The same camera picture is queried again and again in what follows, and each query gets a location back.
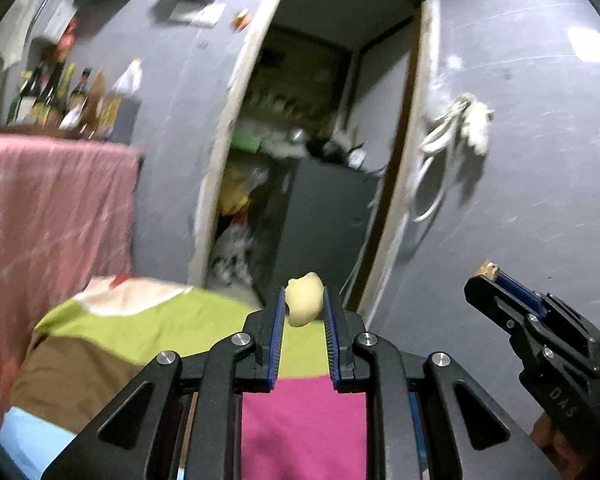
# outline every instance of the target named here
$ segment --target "black cabinet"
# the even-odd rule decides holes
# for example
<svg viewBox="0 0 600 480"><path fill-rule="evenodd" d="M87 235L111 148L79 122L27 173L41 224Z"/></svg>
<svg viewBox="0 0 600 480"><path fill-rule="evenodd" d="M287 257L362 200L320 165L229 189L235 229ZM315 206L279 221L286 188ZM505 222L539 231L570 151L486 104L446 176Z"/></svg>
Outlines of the black cabinet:
<svg viewBox="0 0 600 480"><path fill-rule="evenodd" d="M249 268L264 302L290 278L315 272L338 290L356 264L378 177L313 158L273 161L252 195Z"/></svg>

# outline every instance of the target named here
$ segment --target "metal screw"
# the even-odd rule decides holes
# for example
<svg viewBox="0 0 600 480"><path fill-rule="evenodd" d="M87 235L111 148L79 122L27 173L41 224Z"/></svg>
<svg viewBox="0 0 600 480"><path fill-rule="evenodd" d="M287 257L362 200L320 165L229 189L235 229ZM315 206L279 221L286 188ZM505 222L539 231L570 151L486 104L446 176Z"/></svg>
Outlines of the metal screw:
<svg viewBox="0 0 600 480"><path fill-rule="evenodd" d="M444 352L437 352L433 354L431 360L436 366L449 366L451 364L451 357L446 355Z"/></svg>
<svg viewBox="0 0 600 480"><path fill-rule="evenodd" d="M165 352L160 352L155 359L158 361L158 364L170 365L176 360L176 354L171 350L167 350Z"/></svg>
<svg viewBox="0 0 600 480"><path fill-rule="evenodd" d="M369 332L363 332L358 336L358 342L363 346L373 346L378 342L378 338Z"/></svg>
<svg viewBox="0 0 600 480"><path fill-rule="evenodd" d="M231 342L236 346L245 346L251 342L251 336L246 332L238 332L231 336Z"/></svg>

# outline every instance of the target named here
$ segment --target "brown cloth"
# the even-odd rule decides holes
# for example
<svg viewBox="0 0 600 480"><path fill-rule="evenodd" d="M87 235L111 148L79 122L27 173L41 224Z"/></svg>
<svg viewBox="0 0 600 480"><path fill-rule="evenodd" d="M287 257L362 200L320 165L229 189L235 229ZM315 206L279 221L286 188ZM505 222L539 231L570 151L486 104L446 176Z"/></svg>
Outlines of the brown cloth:
<svg viewBox="0 0 600 480"><path fill-rule="evenodd" d="M30 349L11 405L80 433L141 369L85 339L49 336Z"/></svg>

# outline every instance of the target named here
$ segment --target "ceiling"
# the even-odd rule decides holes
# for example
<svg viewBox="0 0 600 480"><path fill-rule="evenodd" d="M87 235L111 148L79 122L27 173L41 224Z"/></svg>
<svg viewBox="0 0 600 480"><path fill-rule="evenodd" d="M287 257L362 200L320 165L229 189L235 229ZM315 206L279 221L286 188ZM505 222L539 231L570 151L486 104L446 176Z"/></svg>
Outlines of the ceiling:
<svg viewBox="0 0 600 480"><path fill-rule="evenodd" d="M413 0L281 0L273 22L357 51L413 11Z"/></svg>

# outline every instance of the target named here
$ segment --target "magenta fabric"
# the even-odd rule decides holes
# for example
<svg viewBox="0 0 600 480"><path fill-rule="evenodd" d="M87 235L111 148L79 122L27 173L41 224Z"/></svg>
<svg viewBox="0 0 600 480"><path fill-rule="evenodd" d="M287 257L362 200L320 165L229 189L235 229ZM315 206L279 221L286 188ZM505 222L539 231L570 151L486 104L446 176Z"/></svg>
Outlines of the magenta fabric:
<svg viewBox="0 0 600 480"><path fill-rule="evenodd" d="M139 153L0 135L0 423L31 331L94 274L130 272Z"/></svg>
<svg viewBox="0 0 600 480"><path fill-rule="evenodd" d="M244 394L242 478L365 480L365 394L339 394L328 376Z"/></svg>

